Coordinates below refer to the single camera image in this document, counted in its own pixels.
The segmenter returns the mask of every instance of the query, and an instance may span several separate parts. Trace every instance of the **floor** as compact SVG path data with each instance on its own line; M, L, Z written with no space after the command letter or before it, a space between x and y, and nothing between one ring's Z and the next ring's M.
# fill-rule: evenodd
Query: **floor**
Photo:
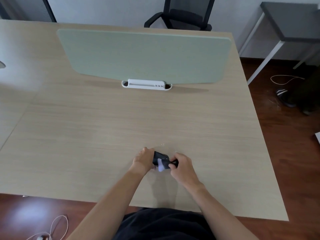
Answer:
M320 132L320 113L305 116L297 108L282 106L274 96L275 89L281 86L270 81L271 76L280 74L307 77L312 68L293 70L291 64L270 63L249 88L289 222L244 217L239 220L261 240L320 239L320 145L314 136ZM242 60L242 65L248 79L259 63ZM284 83L286 78L275 79ZM299 82L296 79L287 87ZM61 214L69 218L70 234L93 206L90 202L0 194L0 239L26 240L37 232L49 231L51 222ZM60 239L65 228L61 219L53 238Z

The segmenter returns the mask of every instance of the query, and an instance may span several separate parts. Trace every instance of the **chair backrest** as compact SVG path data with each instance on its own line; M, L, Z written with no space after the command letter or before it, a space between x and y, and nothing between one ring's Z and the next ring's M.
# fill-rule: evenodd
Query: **chair backrest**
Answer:
M165 0L165 18L206 28L214 0Z

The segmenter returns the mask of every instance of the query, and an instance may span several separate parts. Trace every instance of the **white cable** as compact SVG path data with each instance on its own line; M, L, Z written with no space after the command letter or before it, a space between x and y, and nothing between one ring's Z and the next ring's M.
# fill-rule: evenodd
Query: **white cable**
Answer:
M49 233L47 233L47 232L39 232L39 233L37 233L37 234L32 235L31 237L29 237L29 238L26 239L26 240L29 240L30 238L33 238L34 236L37 236L37 235L39 235L39 234L46 234L46 235L49 236L49 240L52 240L52 236L51 236L52 226L54 225L54 221L57 220L59 217L64 217L64 218L66 218L66 232L63 234L62 238L60 238L60 240L62 240L62 239L65 237L65 235L67 234L67 231L68 231L68 228L69 228L68 218L67 218L66 216L64 216L64 215L57 216L57 217L53 220L53 222L51 223L51 227L50 227L50 232L49 232Z
M276 83L276 82L274 82L274 81L272 80L272 78L275 77L275 76L290 76L290 77L293 77L293 78L291 78L289 81L287 81L287 82L284 83L284 84L280 84L280 83ZM275 75L275 76L270 77L270 80L271 80L273 83L277 84L277 85L286 85L287 83L289 83L290 81L294 80L295 78L300 78L300 79L302 79L302 80L305 80L305 78L299 77L299 76L291 76L291 75Z

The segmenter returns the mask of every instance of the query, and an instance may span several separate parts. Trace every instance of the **forearm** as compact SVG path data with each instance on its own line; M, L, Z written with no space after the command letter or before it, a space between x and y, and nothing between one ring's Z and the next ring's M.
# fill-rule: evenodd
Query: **forearm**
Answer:
M217 240L257 240L234 215L210 195L203 184L187 188Z
M113 238L143 174L129 170L94 206L67 240Z

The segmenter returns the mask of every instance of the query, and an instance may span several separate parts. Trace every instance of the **dark gray tabletop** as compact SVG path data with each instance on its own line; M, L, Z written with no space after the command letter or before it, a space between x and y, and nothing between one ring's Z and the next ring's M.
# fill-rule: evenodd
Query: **dark gray tabletop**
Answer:
M262 2L260 6L281 41L320 43L317 4Z

